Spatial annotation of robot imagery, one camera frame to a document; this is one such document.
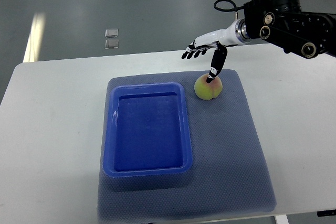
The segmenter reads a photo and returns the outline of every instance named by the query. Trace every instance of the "textured gray mat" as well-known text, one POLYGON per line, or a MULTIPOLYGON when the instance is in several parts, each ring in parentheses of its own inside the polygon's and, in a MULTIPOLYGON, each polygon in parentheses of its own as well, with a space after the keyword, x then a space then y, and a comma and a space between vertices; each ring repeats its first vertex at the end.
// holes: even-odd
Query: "textured gray mat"
POLYGON ((216 99, 203 101, 195 95, 194 83, 204 73, 147 74, 114 78, 109 82, 103 144, 113 88, 179 82, 185 89, 193 165, 175 184, 167 183, 160 175, 155 177, 155 185, 146 181, 138 184, 136 180, 116 181, 106 176, 100 165, 98 218, 101 223, 145 223, 275 208, 267 165, 238 74, 223 70, 219 75, 223 92, 216 99))

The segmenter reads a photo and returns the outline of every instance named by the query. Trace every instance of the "white table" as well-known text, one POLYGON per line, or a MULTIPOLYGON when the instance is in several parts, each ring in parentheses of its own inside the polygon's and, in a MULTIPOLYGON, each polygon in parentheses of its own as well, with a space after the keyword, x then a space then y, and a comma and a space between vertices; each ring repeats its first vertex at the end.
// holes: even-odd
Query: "white table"
MULTIPOLYGON (((0 223, 97 223, 107 84, 209 69, 211 51, 191 60, 181 54, 17 66, 0 106, 0 223)), ((230 48, 224 67, 241 78, 270 171, 277 206, 265 216, 335 209, 336 59, 306 60, 264 44, 230 48)))

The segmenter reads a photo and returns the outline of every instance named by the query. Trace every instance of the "white robotic hand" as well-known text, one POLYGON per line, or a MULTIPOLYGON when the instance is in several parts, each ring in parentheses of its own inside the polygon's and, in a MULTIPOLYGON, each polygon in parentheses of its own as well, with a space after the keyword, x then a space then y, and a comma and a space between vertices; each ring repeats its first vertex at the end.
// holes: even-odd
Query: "white robotic hand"
POLYGON ((192 58, 192 56, 194 56, 195 58, 197 58, 200 54, 204 55, 209 48, 212 48, 211 46, 199 46, 199 47, 195 47, 195 41, 192 42, 186 49, 185 52, 182 54, 182 59, 187 58, 188 60, 192 58))
POLYGON ((246 33, 244 19, 238 19, 227 29, 213 31, 197 37, 182 54, 182 59, 191 59, 192 56, 197 58, 200 54, 204 55, 208 49, 216 48, 211 61, 210 72, 206 80, 207 83, 210 83, 223 68, 227 55, 226 48, 245 45, 250 41, 251 39, 246 33))
POLYGON ((192 56, 197 58, 200 53, 205 54, 210 48, 217 48, 218 43, 225 47, 240 46, 249 43, 245 28, 244 19, 235 20, 227 29, 212 31, 197 37, 182 55, 182 59, 191 59, 192 56))

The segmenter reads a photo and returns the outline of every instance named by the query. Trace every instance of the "fingertip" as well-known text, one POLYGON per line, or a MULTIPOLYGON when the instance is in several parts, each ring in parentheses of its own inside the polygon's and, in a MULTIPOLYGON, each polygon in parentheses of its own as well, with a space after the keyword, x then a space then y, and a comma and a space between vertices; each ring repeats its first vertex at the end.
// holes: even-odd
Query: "fingertip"
POLYGON ((194 57, 197 58, 197 57, 200 55, 200 52, 201 52, 201 51, 197 51, 197 52, 195 53, 194 57))
POLYGON ((187 60, 191 59, 191 57, 193 56, 194 52, 190 52, 187 56, 187 60))

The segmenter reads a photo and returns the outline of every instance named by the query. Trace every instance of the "metal ring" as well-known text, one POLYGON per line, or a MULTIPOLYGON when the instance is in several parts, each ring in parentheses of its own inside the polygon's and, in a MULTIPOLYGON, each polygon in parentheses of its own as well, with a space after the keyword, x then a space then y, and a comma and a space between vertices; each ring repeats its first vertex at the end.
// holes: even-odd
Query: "metal ring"
POLYGON ((266 13, 264 16, 264 24, 265 25, 272 25, 275 21, 275 16, 273 13, 266 13))
POLYGON ((308 42, 308 43, 306 43, 306 44, 304 44, 303 46, 302 46, 302 48, 301 48, 301 53, 302 53, 302 55, 305 57, 305 58, 312 58, 314 55, 315 55, 315 53, 316 53, 316 46, 313 44, 313 43, 311 43, 311 42, 308 42), (307 54, 307 53, 305 53, 305 49, 308 47, 308 46, 311 46, 311 47, 313 47, 313 53, 311 53, 311 54, 307 54))
POLYGON ((261 29, 260 29, 260 32, 259 32, 259 36, 261 37, 261 39, 267 39, 271 34, 271 30, 269 29, 268 26, 263 26, 261 29), (268 34, 267 35, 263 35, 262 32, 267 30, 268 31, 268 34))

